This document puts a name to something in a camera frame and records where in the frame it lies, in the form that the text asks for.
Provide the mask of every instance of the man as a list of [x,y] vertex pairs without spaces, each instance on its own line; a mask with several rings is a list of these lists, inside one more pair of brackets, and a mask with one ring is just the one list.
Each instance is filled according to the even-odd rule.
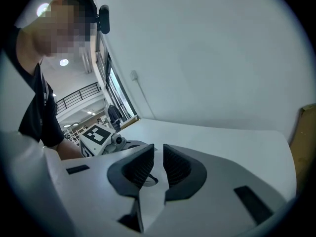
[[4,50],[19,74],[35,92],[19,131],[43,143],[60,159],[81,158],[80,148],[64,138],[55,115],[53,90],[40,71],[43,57],[66,53],[78,39],[88,41],[97,8],[93,0],[53,0],[30,25],[13,27]]

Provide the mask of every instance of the dark gray slot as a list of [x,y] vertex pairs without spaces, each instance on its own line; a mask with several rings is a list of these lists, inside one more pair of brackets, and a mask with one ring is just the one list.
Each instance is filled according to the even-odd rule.
[[78,172],[81,172],[81,171],[84,171],[86,169],[90,169],[87,165],[80,165],[80,166],[77,166],[77,167],[73,167],[73,168],[67,168],[67,172],[68,174],[75,174],[75,173],[78,173]]
[[236,188],[234,191],[257,225],[272,216],[272,211],[248,186]]

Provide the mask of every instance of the white wall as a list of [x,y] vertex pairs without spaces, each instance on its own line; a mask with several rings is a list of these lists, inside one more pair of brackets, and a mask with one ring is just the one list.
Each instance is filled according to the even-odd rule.
[[316,102],[315,61],[282,0],[96,0],[120,79],[144,118],[273,129],[289,140]]

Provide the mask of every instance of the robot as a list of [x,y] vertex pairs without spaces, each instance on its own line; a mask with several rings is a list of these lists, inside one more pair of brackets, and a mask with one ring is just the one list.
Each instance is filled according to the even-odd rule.
[[83,157],[100,156],[145,144],[141,141],[127,141],[115,130],[100,124],[93,124],[79,135]]

